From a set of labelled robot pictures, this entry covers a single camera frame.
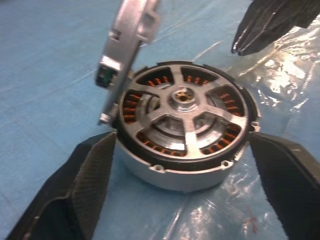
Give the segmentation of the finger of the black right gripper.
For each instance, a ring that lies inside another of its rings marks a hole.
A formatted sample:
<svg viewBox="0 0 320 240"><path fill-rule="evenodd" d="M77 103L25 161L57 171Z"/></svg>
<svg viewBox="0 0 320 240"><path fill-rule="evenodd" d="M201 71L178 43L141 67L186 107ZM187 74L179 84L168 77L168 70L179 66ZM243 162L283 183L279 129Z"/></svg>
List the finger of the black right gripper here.
<svg viewBox="0 0 320 240"><path fill-rule="evenodd" d="M308 28L319 14L320 0L283 0L283 6L276 12L266 32L253 48L255 53L287 34L293 27ZM248 56L255 53L238 53L238 55Z"/></svg>
<svg viewBox="0 0 320 240"><path fill-rule="evenodd" d="M231 45L233 54L253 54L259 38L266 32L274 15L283 6L283 0L252 0L238 25Z"/></svg>

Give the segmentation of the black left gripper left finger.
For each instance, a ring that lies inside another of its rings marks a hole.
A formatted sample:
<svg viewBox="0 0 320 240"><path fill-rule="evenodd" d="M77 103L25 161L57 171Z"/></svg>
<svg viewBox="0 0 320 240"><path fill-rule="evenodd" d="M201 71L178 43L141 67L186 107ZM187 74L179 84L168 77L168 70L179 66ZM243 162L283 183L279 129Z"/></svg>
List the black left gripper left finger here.
<svg viewBox="0 0 320 240"><path fill-rule="evenodd" d="M79 143L5 240L92 240L110 179L115 131Z"/></svg>

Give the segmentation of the silver motor housing with windings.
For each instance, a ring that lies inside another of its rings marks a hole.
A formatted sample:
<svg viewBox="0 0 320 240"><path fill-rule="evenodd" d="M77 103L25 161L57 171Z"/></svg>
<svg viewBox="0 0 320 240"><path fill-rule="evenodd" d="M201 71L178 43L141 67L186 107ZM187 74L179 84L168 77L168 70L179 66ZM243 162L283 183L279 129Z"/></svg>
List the silver motor housing with windings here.
<svg viewBox="0 0 320 240"><path fill-rule="evenodd" d="M121 95L115 155L153 186L209 189L231 173L260 117L249 91L226 72L161 62L136 72Z"/></svg>

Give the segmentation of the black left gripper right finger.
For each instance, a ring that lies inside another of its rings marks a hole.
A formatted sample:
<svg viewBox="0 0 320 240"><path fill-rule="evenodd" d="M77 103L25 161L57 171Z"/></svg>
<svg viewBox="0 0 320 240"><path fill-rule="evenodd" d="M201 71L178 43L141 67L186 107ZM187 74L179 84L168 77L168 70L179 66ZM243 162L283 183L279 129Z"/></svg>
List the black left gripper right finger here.
<svg viewBox="0 0 320 240"><path fill-rule="evenodd" d="M267 200L289 240L320 240L320 162L282 137L253 132L249 143Z"/></svg>

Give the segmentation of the silver finned motor cover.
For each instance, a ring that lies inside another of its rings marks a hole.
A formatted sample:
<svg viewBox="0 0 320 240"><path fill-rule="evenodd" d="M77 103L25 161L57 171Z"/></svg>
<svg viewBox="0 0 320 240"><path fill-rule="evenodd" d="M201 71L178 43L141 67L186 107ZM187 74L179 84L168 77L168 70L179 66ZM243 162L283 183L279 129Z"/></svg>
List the silver finned motor cover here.
<svg viewBox="0 0 320 240"><path fill-rule="evenodd" d="M160 0L122 0L98 62L95 84L108 91L98 124L111 124L119 110L119 98L132 79L132 65L141 44L150 44L161 17Z"/></svg>

